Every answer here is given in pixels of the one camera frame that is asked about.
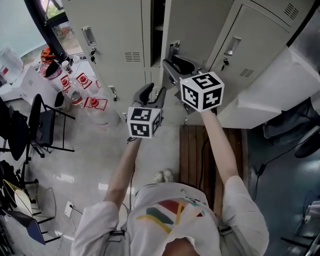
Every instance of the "ventilation slot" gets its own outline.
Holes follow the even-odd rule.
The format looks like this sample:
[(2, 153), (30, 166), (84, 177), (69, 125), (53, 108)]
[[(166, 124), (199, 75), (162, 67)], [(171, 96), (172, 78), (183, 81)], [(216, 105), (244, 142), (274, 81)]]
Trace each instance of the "ventilation slot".
[(204, 67), (205, 67), (205, 64), (206, 64), (206, 60), (203, 60), (203, 61), (201, 62), (201, 68), (204, 68)]
[(295, 20), (295, 18), (298, 16), (299, 11), (291, 4), (289, 3), (288, 6), (285, 8), (284, 13), (289, 16), (291, 20)]
[(140, 62), (140, 52), (125, 52), (126, 62)]
[(253, 70), (250, 70), (250, 69), (244, 69), (241, 74), (240, 74), (240, 77), (245, 77), (245, 78), (248, 78), (252, 75), (254, 71)]

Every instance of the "person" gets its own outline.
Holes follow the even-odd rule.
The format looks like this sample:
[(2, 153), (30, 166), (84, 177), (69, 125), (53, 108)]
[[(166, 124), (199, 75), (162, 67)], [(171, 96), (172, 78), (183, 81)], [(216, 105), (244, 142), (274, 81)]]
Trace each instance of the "person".
[[(235, 155), (216, 115), (207, 110), (201, 116), (224, 184), (222, 221), (240, 232), (250, 250), (246, 255), (263, 255), (269, 242), (264, 217), (239, 177)], [(84, 210), (71, 255), (123, 255), (119, 249), (110, 249), (111, 243), (119, 246), (122, 241), (119, 234), (125, 234), (128, 242), (124, 255), (222, 255), (219, 224), (205, 194), (186, 184), (164, 182), (141, 188), (126, 226), (122, 227), (122, 233), (116, 233), (119, 209), (135, 170), (141, 141), (137, 138), (128, 143), (109, 181), (104, 201)]]

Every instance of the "white t-shirt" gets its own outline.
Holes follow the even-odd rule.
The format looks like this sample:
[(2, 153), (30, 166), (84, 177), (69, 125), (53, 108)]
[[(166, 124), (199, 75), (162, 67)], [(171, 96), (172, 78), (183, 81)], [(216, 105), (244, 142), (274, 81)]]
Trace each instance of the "white t-shirt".
[[(225, 184), (222, 220), (237, 226), (254, 255), (263, 255), (269, 233), (263, 215), (252, 201), (243, 181), (231, 177)], [(80, 221), (72, 256), (96, 256), (103, 236), (116, 229), (119, 210), (113, 202), (87, 207)], [(180, 183), (159, 183), (143, 187), (127, 219), (130, 255), (161, 256), (166, 244), (186, 238), (200, 256), (220, 256), (217, 219), (200, 190)]]

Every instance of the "window frame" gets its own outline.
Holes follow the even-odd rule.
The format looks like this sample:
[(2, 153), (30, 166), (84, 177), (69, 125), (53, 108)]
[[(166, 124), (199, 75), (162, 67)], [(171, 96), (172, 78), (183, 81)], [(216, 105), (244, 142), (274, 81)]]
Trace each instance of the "window frame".
[[(51, 1), (59, 11), (63, 9), (58, 8), (59, 4), (55, 0)], [(60, 62), (63, 61), (65, 56), (69, 55), (54, 33), (53, 28), (69, 21), (66, 12), (59, 13), (46, 20), (46, 13), (42, 8), (41, 0), (24, 0), (24, 3), (46, 44), (56, 55), (56, 59)]]

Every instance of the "white tile floor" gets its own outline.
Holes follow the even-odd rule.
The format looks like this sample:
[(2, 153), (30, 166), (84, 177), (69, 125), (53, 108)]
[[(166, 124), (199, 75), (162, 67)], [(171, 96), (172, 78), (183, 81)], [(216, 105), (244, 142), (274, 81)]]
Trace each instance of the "white tile floor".
[[(10, 105), (22, 114), (29, 115), (31, 106), (25, 101), (14, 101)], [(42, 245), (29, 238), (25, 228), (15, 220), (9, 217), (5, 218), (12, 240), (26, 256), (70, 255), (70, 246), (75, 234), (71, 219), (64, 214), (67, 201), (71, 201), (80, 211), (102, 201), (111, 174), (117, 168), (126, 147), (126, 139), (129, 134), (125, 123), (120, 123), (117, 128), (109, 129), (91, 123), (81, 109), (73, 109), (70, 114), (74, 115), (76, 120), (67, 118), (65, 147), (72, 148), (75, 152), (54, 150), (51, 154), (45, 152), (43, 159), (36, 152), (33, 152), (26, 172), (27, 181), (39, 180), (37, 194), (43, 215), (55, 215), (56, 201), (55, 220), (41, 224), (43, 231), (49, 231), (49, 234), (45, 234), (44, 238), (48, 240), (57, 234), (64, 234), (63, 240), (59, 239)], [(55, 125), (54, 146), (62, 144), (62, 126), (63, 118), (58, 116)], [(15, 169), (22, 164), (24, 159), (23, 156), (19, 161), (14, 161), (10, 153), (0, 155), (0, 160), (6, 160)], [(153, 176), (157, 171), (166, 168), (172, 169), (175, 174), (178, 173), (178, 127), (162, 126), (155, 138), (142, 141), (132, 182), (132, 199), (135, 192), (142, 186), (152, 183)], [(33, 197), (34, 189), (30, 189), (30, 192)], [(129, 192), (124, 203), (129, 206)], [(127, 214), (123, 208), (120, 210), (120, 222), (124, 223), (126, 217)], [(71, 218), (77, 227), (81, 214), (73, 210)]]

